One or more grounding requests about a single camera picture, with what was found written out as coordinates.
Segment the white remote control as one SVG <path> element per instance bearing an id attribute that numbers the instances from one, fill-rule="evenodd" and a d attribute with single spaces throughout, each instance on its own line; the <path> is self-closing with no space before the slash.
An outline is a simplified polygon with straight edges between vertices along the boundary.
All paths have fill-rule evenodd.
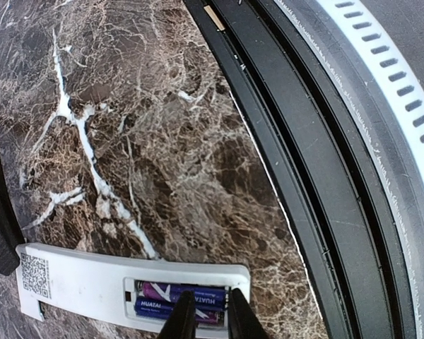
<path id="1" fill-rule="evenodd" d="M 90 319 L 158 333 L 164 320 L 136 313 L 139 297 L 147 307 L 172 301 L 179 287 L 234 288 L 250 298 L 251 278 L 242 265 L 176 263 L 93 254 L 40 243 L 16 249 L 20 310 L 44 321 L 42 304 Z"/>

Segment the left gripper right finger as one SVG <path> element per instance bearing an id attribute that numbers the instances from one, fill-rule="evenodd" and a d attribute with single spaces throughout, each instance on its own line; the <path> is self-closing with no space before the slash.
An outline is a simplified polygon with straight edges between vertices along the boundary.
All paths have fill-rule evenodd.
<path id="1" fill-rule="evenodd" d="M 269 337 L 238 288 L 231 290 L 229 294 L 228 337 L 232 339 L 267 339 Z"/>

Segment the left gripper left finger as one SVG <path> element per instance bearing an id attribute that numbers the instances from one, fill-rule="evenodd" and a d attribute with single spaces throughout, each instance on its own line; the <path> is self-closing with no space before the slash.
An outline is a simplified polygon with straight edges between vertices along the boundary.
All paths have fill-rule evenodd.
<path id="1" fill-rule="evenodd" d="M 195 338 L 195 301 L 192 291 L 184 291 L 157 339 Z"/>

